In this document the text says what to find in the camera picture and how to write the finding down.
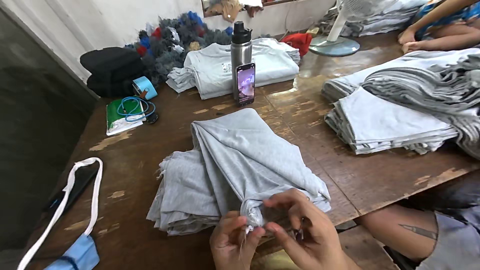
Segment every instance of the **fan stand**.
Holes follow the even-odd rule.
[[[360,49],[360,44],[352,39],[339,37],[347,18],[343,9],[338,13],[328,37],[313,38],[309,49],[311,52],[326,56],[345,56]]]

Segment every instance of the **fan base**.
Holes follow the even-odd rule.
[[[338,37],[336,41],[328,41],[327,37],[316,37],[312,39],[310,51],[326,56],[345,56],[357,52],[360,44],[344,37]]]

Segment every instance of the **pile of shirts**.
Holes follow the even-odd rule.
[[[325,122],[356,154],[396,147],[425,154],[458,135],[455,128],[431,115],[378,98],[362,87],[334,106]]]
[[[255,86],[292,80],[299,72],[298,49],[274,38],[252,40]],[[173,68],[167,84],[178,93],[196,86],[202,99],[232,93],[233,79],[230,45],[214,43],[205,49],[190,51],[183,68]]]
[[[325,122],[357,154],[372,153],[394,147],[404,147],[420,154],[435,151],[445,140],[457,137],[462,132],[458,128],[456,129],[456,126],[450,121],[438,118],[436,115],[433,116],[429,111],[418,110],[411,106],[406,108],[404,105],[406,102],[392,103],[383,100],[381,99],[384,98],[383,94],[376,97],[378,92],[373,92],[372,86],[377,89],[380,88],[378,85],[389,88],[390,85],[387,82],[390,83],[390,80],[399,78],[397,81],[403,81],[407,78],[407,76],[395,77],[390,74],[382,74],[381,70],[395,68],[408,70],[410,67],[416,67],[417,70],[428,68],[444,70],[449,65],[455,64],[460,58],[465,59],[472,53],[480,53],[480,49],[472,48],[449,52],[415,51],[375,67],[328,80],[324,84],[322,93],[331,102],[334,102],[335,108],[326,114]],[[372,75],[371,80],[365,80],[370,75]],[[459,81],[464,80],[458,76],[458,73],[450,72],[450,76],[458,78]],[[380,80],[379,78],[384,80],[381,83],[373,83],[375,80]],[[426,88],[422,85],[416,89]],[[391,90],[389,93],[395,97],[400,96],[398,89]]]
[[[448,68],[377,71],[362,86],[388,101],[422,111],[454,126],[457,144],[480,159],[480,54]]]
[[[169,235],[196,233],[239,210],[250,229],[285,220],[262,200],[290,188],[330,210],[325,183],[305,166],[299,148],[278,137],[254,109],[192,123],[193,150],[160,163],[163,180],[148,212]]]
[[[410,19],[427,2],[428,0],[399,0],[379,14],[359,22],[347,22],[340,34],[342,36],[361,37],[406,28]],[[320,28],[324,35],[330,33],[337,15],[337,8],[332,8],[320,21]]]

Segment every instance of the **red fabric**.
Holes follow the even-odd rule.
[[[308,46],[312,41],[310,34],[292,34],[284,37],[280,42],[285,42],[290,46],[300,50],[300,56],[304,56],[308,52]]]
[[[141,56],[144,56],[147,53],[147,48],[145,48],[144,46],[140,46],[137,48],[137,52]]]
[[[204,28],[198,25],[198,26],[197,26],[197,33],[198,33],[198,36],[199,36],[199,37],[204,37],[204,35],[205,35],[205,30],[204,30]]]
[[[159,40],[162,39],[162,30],[160,29],[160,27],[157,27],[155,31],[153,31],[151,36],[156,37]]]

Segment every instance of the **hand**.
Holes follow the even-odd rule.
[[[401,45],[404,45],[407,42],[415,42],[415,33],[416,31],[412,28],[407,28],[400,35],[398,35],[398,42]]]
[[[299,243],[278,224],[269,222],[265,226],[298,267],[303,270],[349,269],[353,261],[343,252],[332,222],[302,192],[289,189],[264,200],[264,205],[288,209],[293,229],[302,228],[304,239]]]
[[[238,211],[228,212],[210,237],[210,248],[216,270],[248,270],[260,238],[265,234],[262,227],[250,232],[245,240],[247,217]]]

